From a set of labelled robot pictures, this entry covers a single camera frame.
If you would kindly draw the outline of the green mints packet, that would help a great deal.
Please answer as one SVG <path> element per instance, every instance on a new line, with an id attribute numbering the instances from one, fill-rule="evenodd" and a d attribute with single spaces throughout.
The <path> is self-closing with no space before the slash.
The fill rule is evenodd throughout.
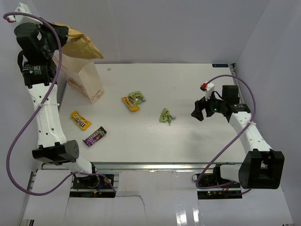
<path id="1" fill-rule="evenodd" d="M 176 116 L 173 116 L 170 114 L 169 110 L 167 108 L 164 108 L 161 112 L 159 122 L 169 122 L 171 123 L 172 120 L 175 120 Z"/>
<path id="2" fill-rule="evenodd" d="M 140 91 L 131 92 L 128 94 L 135 104 L 141 104 L 146 101 L 146 98 Z"/>

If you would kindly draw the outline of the kettle chips bag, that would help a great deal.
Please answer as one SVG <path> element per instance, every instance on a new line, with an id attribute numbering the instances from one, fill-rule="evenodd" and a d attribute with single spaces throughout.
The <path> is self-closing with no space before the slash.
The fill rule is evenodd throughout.
<path id="1" fill-rule="evenodd" d="M 76 30 L 75 28 L 62 24 L 54 23 L 60 27 L 67 27 L 68 40 L 62 47 L 62 52 L 68 57 L 81 58 L 81 59 L 104 59 L 101 52 L 94 45 L 92 40 L 84 33 Z"/>

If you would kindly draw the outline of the beige paper bag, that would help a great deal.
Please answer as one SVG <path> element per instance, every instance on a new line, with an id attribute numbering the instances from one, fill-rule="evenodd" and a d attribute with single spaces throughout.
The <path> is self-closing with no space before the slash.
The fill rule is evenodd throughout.
<path id="1" fill-rule="evenodd" d="M 62 55 L 61 71 L 67 83 L 90 103 L 96 103 L 105 93 L 93 60 Z"/>

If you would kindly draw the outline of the yellow candy bar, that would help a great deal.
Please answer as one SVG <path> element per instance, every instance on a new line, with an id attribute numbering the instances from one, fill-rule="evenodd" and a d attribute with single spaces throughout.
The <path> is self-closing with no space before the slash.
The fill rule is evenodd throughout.
<path id="1" fill-rule="evenodd" d="M 121 99 L 124 101 L 131 112 L 135 112 L 140 109 L 140 107 L 132 100 L 130 96 L 122 97 Z"/>

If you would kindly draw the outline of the yellow M&M packet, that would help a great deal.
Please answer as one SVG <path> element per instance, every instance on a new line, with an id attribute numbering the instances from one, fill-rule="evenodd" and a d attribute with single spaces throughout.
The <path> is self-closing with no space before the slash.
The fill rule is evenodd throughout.
<path id="1" fill-rule="evenodd" d="M 92 123 L 82 117 L 78 111 L 71 113 L 71 119 L 80 127 L 82 131 L 87 130 L 92 125 Z"/>

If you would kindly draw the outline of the brown M&M packet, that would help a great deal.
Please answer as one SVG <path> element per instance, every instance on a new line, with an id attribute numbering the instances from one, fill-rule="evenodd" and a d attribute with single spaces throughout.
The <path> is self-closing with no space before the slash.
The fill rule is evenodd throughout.
<path id="1" fill-rule="evenodd" d="M 104 137 L 106 134 L 107 134 L 107 131 L 101 126 L 95 132 L 93 132 L 89 137 L 87 137 L 86 139 L 83 139 L 83 142 L 88 147 L 90 147 L 94 143 L 96 143 L 98 140 L 100 140 L 102 137 Z"/>

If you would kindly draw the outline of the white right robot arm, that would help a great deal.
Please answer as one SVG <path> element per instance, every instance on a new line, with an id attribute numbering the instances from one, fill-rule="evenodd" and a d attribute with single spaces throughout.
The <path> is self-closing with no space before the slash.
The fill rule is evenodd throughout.
<path id="1" fill-rule="evenodd" d="M 195 102 L 192 117 L 203 121 L 202 111 L 211 117 L 222 114 L 238 135 L 246 156 L 242 163 L 216 164 L 212 181 L 222 188 L 239 183 L 244 189 L 277 189 L 280 185 L 285 157 L 264 140 L 246 104 L 240 102 L 237 85 L 224 85 L 222 94 L 214 94 L 214 84 L 203 83 L 205 96 Z"/>

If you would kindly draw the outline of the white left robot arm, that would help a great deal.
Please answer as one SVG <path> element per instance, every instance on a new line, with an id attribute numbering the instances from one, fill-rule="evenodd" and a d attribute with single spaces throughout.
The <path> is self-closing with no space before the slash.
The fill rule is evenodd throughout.
<path id="1" fill-rule="evenodd" d="M 14 30 L 26 62 L 25 84 L 38 112 L 34 159 L 55 165 L 210 162 L 218 153 L 209 127 L 191 117 L 197 96 L 191 65 L 120 64 L 104 73 L 108 90 L 95 105 L 73 91 L 56 100 L 57 69 L 44 47 L 57 49 L 66 29 L 24 23 Z"/>

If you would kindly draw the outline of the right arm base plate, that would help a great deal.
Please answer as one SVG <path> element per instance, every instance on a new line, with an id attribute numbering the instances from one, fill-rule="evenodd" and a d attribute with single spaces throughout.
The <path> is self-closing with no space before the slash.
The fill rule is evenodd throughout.
<path id="1" fill-rule="evenodd" d="M 205 174 L 198 184 L 199 187 L 217 185 L 219 185 L 219 181 L 215 178 L 213 173 Z M 198 200 L 242 199 L 241 193 L 240 184 L 232 184 L 212 189 L 197 189 Z"/>

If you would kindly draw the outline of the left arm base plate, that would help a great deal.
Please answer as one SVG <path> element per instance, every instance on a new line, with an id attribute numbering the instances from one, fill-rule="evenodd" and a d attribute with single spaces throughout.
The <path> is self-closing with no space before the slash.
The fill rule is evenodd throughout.
<path id="1" fill-rule="evenodd" d="M 91 178 L 74 177 L 71 183 L 71 198 L 114 198 L 115 192 L 110 184 L 114 185 L 114 175 L 105 174 L 107 180 L 101 176 Z"/>

